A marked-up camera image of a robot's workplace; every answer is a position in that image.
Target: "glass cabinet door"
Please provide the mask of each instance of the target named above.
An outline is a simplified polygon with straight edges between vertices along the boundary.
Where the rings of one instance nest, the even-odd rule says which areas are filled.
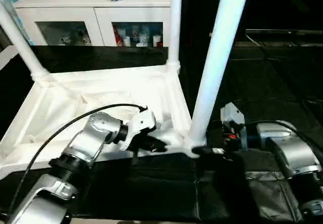
[[[105,46],[169,46],[170,7],[95,8]]]
[[[36,24],[50,46],[92,46],[83,21],[44,21]]]
[[[103,46],[93,8],[16,8],[34,45]]]
[[[163,46],[162,22],[112,22],[117,46]]]

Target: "white frame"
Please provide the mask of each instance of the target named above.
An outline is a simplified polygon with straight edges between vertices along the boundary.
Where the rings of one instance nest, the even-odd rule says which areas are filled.
[[[35,45],[47,45],[36,22],[83,21],[92,46],[103,46],[94,8],[16,8],[16,11]]]
[[[183,152],[185,150],[177,146],[183,142],[183,138],[181,136],[186,135],[189,131],[191,118],[178,75],[173,71],[165,72],[164,65],[55,73],[51,74],[51,76],[55,82],[48,84],[49,87],[43,87],[38,83],[34,83],[0,142],[0,153],[2,155],[2,158],[0,158],[0,180],[11,172],[25,170],[33,155],[39,149],[40,145],[43,144],[43,141],[30,143],[27,139],[30,136],[30,131],[33,131],[31,129],[36,129],[37,131],[37,128],[42,127],[41,119],[43,119],[43,114],[47,114],[46,109],[48,107],[48,100],[51,100],[53,97],[60,97],[59,93],[64,94],[64,90],[59,92],[59,89],[62,89],[60,85],[63,85],[65,89],[71,89],[73,92],[80,95],[100,92],[104,93],[105,90],[107,93],[120,93],[131,90],[128,86],[129,81],[125,81],[124,79],[130,80],[130,82],[133,82],[133,85],[142,85],[143,81],[146,81],[147,83],[156,82],[150,81],[150,79],[158,78],[158,83],[149,87],[151,89],[153,88],[157,94],[162,96],[161,99],[163,100],[160,102],[147,100],[145,102],[151,110],[154,108],[156,109],[156,107],[161,108],[161,110],[155,114],[156,119],[166,120],[165,122],[168,121],[167,119],[171,119],[174,131],[170,129],[170,131],[166,132],[164,136],[160,135],[161,138],[159,139],[172,141],[174,147],[163,153],[139,151],[138,154],[139,156],[159,155]],[[107,84],[108,81],[116,82],[116,86],[109,87],[109,84]],[[53,88],[58,90],[56,92],[57,95],[55,96],[53,95]],[[147,94],[145,97],[149,96],[145,90],[141,91],[139,94]],[[66,104],[65,106],[71,107],[73,104]],[[118,113],[117,108],[115,110],[116,111],[113,111],[112,109],[109,114],[112,114],[112,116],[120,114],[120,112]],[[58,138],[53,139],[52,143],[49,144],[38,156],[32,169],[49,167],[48,161],[52,158],[58,157],[68,142],[69,141]],[[120,151],[117,145],[110,144],[104,147],[96,161],[129,158],[132,156],[131,152]]]
[[[171,8],[94,8],[105,46],[117,46],[112,22],[162,22],[163,43],[170,45]]]

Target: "black fabric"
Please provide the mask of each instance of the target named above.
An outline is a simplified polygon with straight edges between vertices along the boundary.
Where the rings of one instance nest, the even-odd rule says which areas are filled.
[[[34,50],[51,72],[161,65],[167,57],[166,51],[158,48],[40,46]],[[209,124],[208,144],[223,145],[220,108],[228,102],[233,102],[248,121],[286,120],[322,144],[318,118],[323,110],[305,103],[320,103],[320,90],[312,87],[319,87],[321,80],[312,76],[319,74],[321,56],[315,48],[273,48],[265,54],[259,48],[234,48]],[[181,54],[180,80],[191,114],[204,57],[198,49]],[[6,103],[3,115],[7,120],[1,121],[4,132],[32,82],[19,57],[0,74],[1,81],[12,74],[20,78],[12,91],[5,87],[7,81],[2,81],[3,94],[16,98],[12,104]],[[47,171],[30,173],[19,200]],[[21,176],[22,172],[13,173],[0,181],[1,213],[8,211]],[[130,159],[99,162],[74,214],[82,218],[218,223],[301,220],[290,186],[272,154],[261,151],[237,152],[231,160],[193,160],[171,154],[140,158],[135,165]]]

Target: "black cable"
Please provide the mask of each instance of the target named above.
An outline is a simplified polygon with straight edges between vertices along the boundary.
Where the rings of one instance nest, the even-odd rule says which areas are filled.
[[[253,121],[253,122],[245,123],[243,125],[244,126],[250,126],[250,125],[255,125],[255,124],[260,124],[260,123],[272,123],[272,124],[277,124],[277,125],[286,127],[287,129],[289,129],[292,132],[294,132],[304,142],[306,142],[310,146],[314,146],[317,150],[319,150],[321,153],[323,153],[323,147],[320,146],[316,141],[314,141],[311,137],[309,137],[309,136],[307,136],[307,135],[305,135],[305,134],[297,131],[296,129],[294,129],[293,127],[289,126],[286,123],[283,123],[283,122],[280,122],[280,121],[276,121],[276,120],[258,120],[258,121]]]
[[[22,177],[19,185],[18,185],[18,188],[15,192],[15,195],[14,195],[14,198],[11,202],[11,205],[10,205],[10,208],[9,208],[9,212],[8,212],[8,217],[12,214],[13,212],[13,208],[15,206],[15,202],[17,200],[17,197],[18,197],[18,194],[20,192],[20,189],[22,187],[22,184],[24,183],[25,179],[26,179],[26,176],[27,174],[29,173],[32,165],[34,164],[36,158],[38,157],[38,155],[40,154],[40,152],[45,148],[45,146],[47,146],[47,144],[55,137],[57,136],[59,133],[61,133],[63,130],[65,130],[67,127],[69,127],[70,125],[72,125],[73,123],[77,122],[78,120],[88,116],[88,115],[91,115],[95,112],[98,112],[100,110],[104,110],[104,109],[109,109],[109,108],[113,108],[113,107],[119,107],[119,106],[131,106],[131,107],[137,107],[139,108],[140,112],[146,110],[146,108],[142,107],[142,106],[139,106],[139,105],[136,105],[136,104],[111,104],[111,105],[106,105],[106,106],[103,106],[103,107],[100,107],[100,108],[97,108],[97,109],[94,109],[94,110],[91,110],[87,113],[84,113],[82,115],[80,115],[79,117],[76,117],[75,119],[71,120],[70,122],[68,122],[67,124],[65,124],[64,126],[62,126],[60,129],[58,129],[54,134],[52,134],[43,144],[42,146],[38,149],[38,151],[35,153],[35,155],[33,156],[32,160],[29,162],[26,170],[25,170],[25,173],[24,173],[24,176]]]

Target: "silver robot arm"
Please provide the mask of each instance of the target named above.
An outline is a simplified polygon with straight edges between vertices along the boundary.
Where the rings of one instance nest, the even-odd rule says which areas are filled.
[[[126,125],[103,112],[92,114],[62,155],[49,162],[52,167],[49,174],[39,178],[7,223],[69,223],[71,215],[65,204],[82,191],[104,144],[118,143],[126,150],[135,135],[154,129],[155,117],[148,109]]]
[[[304,217],[323,217],[323,192],[319,180],[323,173],[322,165],[310,143],[296,134],[292,124],[256,121],[252,124],[255,130],[250,129],[250,132],[257,135],[248,134],[243,114],[232,103],[221,109],[221,120],[237,136],[233,141],[234,145],[239,145],[237,149],[259,148],[274,154]]]

